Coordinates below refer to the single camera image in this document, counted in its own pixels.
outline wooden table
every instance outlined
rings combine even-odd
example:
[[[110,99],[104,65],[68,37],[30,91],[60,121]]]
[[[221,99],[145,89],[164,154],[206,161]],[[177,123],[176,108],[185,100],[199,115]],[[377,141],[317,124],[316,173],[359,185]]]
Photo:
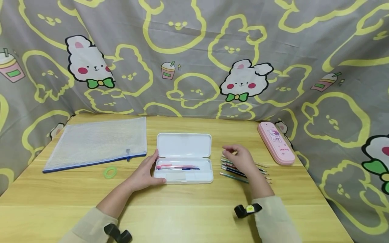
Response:
[[[69,124],[133,118],[129,115],[86,115]],[[257,132],[256,122],[215,119],[148,117],[149,154],[161,132],[209,133],[212,135],[211,184],[165,185],[135,193],[120,219],[133,243],[251,243],[260,242],[254,217],[234,219],[233,208],[251,201],[246,184],[219,175],[222,145],[240,143],[254,160],[270,168],[272,188],[286,205],[303,241],[352,243],[350,236],[297,159],[292,167],[277,165]],[[61,133],[38,155],[0,197],[0,242],[57,242],[77,221],[143,160],[83,167],[42,174],[43,166]],[[103,171],[117,167],[113,179]]]

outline sleeve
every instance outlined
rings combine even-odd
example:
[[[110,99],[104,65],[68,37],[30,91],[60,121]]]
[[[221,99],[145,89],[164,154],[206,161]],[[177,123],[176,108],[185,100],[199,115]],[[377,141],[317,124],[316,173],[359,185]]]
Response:
[[[117,224],[117,219],[92,208],[59,243],[106,243],[109,236],[104,227],[111,223]]]
[[[253,203],[259,203],[263,208],[255,214],[255,223],[262,243],[302,242],[279,197],[258,198],[254,199]]]

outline white pencil case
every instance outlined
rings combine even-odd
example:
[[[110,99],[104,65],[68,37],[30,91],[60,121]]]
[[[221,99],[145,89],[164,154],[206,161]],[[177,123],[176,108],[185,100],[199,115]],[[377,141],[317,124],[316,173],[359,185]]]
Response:
[[[157,136],[157,159],[154,177],[167,184],[205,184],[214,180],[211,155],[212,137],[204,133],[160,133]],[[200,170],[158,170],[157,166],[194,165]]]

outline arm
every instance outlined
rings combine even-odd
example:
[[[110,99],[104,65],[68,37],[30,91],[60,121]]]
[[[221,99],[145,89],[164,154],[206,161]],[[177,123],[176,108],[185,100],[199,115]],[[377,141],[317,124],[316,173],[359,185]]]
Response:
[[[281,199],[274,195],[266,178],[260,173],[250,152],[241,145],[223,146],[224,156],[243,172],[249,180],[252,204],[259,203],[262,210],[255,214],[259,236],[263,243],[301,243],[296,228]]]
[[[95,208],[92,208],[77,225],[67,232],[60,243],[105,243],[109,236],[104,227],[117,224],[128,198],[135,191],[151,185],[164,184],[164,178],[153,178],[150,169],[158,158],[158,150],[142,161],[132,175],[113,189]]]

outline pink pencil case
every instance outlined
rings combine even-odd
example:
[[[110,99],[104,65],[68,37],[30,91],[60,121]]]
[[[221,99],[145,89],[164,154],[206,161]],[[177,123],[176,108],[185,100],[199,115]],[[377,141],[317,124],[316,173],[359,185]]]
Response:
[[[261,135],[266,147],[273,159],[280,165],[292,165],[295,155],[284,140],[284,137],[271,122],[261,122],[258,125],[258,132]]]

